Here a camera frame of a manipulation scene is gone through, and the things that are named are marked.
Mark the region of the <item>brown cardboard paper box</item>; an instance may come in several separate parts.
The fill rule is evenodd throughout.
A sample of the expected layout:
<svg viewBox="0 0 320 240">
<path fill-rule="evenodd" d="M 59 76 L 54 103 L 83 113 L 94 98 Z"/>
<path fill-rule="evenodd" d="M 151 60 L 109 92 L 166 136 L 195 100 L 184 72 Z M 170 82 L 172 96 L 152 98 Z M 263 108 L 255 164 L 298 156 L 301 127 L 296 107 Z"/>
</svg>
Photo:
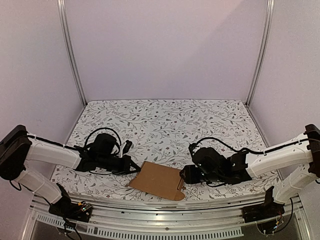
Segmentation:
<svg viewBox="0 0 320 240">
<path fill-rule="evenodd" d="M 128 184 L 136 190 L 171 201 L 185 198 L 183 185 L 184 180 L 179 169 L 149 161 L 142 164 L 141 171 Z"/>
</svg>

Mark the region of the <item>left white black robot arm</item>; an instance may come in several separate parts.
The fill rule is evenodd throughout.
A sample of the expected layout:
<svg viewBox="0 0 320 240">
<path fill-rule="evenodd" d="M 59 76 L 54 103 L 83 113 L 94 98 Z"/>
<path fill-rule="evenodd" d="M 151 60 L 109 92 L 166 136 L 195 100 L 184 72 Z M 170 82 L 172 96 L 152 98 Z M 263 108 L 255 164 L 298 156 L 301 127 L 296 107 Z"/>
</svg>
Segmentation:
<svg viewBox="0 0 320 240">
<path fill-rule="evenodd" d="M 27 187 L 42 196 L 63 216 L 74 213 L 74 205 L 64 198 L 63 187 L 51 182 L 41 173 L 28 167 L 28 161 L 39 161 L 64 166 L 77 172 L 104 169 L 112 175 L 123 176 L 138 173 L 138 166 L 127 154 L 132 142 L 122 144 L 117 132 L 108 134 L 101 127 L 93 132 L 93 142 L 86 140 L 83 146 L 68 146 L 28 133 L 23 125 L 17 125 L 0 142 L 0 177 Z"/>
</svg>

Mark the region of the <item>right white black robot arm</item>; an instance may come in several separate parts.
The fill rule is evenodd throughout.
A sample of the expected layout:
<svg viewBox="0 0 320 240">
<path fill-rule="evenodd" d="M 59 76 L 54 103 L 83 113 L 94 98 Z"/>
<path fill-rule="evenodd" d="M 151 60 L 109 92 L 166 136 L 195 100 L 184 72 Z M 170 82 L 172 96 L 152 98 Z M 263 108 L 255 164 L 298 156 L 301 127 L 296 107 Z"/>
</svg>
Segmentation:
<svg viewBox="0 0 320 240">
<path fill-rule="evenodd" d="M 186 184 L 237 185 L 274 170 L 297 166 L 274 186 L 271 198 L 259 206 L 262 218 L 269 218 L 278 210 L 278 204 L 283 205 L 320 178 L 320 130 L 314 124 L 306 125 L 303 133 L 284 143 L 261 151 L 244 147 L 230 157 L 224 157 L 212 147 L 198 145 L 198 142 L 189 145 L 192 164 L 179 173 Z"/>
</svg>

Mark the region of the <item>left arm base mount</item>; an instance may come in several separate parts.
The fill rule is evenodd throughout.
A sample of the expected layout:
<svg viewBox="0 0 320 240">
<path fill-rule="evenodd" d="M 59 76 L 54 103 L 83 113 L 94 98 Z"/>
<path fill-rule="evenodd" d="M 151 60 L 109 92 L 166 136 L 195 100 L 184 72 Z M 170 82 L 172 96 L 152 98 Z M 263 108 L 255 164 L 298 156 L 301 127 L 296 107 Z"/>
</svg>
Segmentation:
<svg viewBox="0 0 320 240">
<path fill-rule="evenodd" d="M 61 198 L 56 203 L 51 203 L 48 212 L 50 214 L 88 223 L 93 211 L 93 205 L 81 201 L 73 203 L 69 198 Z"/>
</svg>

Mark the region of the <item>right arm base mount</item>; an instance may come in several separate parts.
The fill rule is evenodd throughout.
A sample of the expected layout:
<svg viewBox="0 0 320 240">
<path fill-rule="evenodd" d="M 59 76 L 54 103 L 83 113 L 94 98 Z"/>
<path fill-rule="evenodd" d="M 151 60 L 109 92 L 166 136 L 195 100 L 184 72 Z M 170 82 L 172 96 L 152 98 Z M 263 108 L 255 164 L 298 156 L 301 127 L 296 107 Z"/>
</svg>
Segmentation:
<svg viewBox="0 0 320 240">
<path fill-rule="evenodd" d="M 245 206 L 241 208 L 242 218 L 245 223 L 273 218 L 285 213 L 284 206 L 284 203 L 280 204 L 274 201 Z"/>
</svg>

